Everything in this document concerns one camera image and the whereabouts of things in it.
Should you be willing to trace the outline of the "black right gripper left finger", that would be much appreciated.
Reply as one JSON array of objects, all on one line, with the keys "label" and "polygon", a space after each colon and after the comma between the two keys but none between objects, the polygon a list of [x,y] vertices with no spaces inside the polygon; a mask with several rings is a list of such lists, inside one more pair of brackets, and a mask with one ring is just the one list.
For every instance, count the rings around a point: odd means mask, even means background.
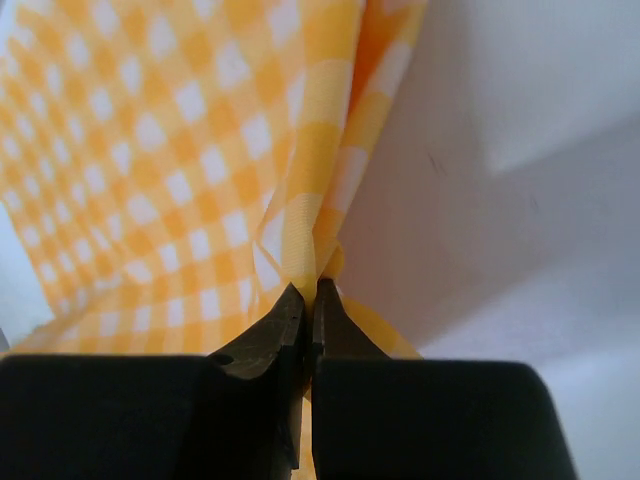
[{"label": "black right gripper left finger", "polygon": [[300,462],[305,305],[209,355],[12,354],[5,479],[287,479]]}]

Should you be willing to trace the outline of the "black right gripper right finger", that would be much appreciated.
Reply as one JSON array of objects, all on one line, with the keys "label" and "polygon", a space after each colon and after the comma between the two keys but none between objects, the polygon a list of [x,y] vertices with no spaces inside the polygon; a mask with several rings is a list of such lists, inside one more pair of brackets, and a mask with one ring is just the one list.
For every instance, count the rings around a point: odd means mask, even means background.
[{"label": "black right gripper right finger", "polygon": [[394,359],[321,280],[312,453],[320,479],[573,479],[549,391],[523,363]]}]

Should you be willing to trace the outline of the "yellow white checkered cloth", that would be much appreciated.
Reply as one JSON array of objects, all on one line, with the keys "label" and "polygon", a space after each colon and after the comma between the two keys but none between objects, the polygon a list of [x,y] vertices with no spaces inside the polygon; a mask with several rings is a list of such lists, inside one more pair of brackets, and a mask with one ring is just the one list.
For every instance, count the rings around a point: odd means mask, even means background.
[{"label": "yellow white checkered cloth", "polygon": [[[1,203],[51,309],[12,354],[209,355],[287,287],[313,314],[424,1],[7,1]],[[385,354],[413,348],[368,308]]]}]

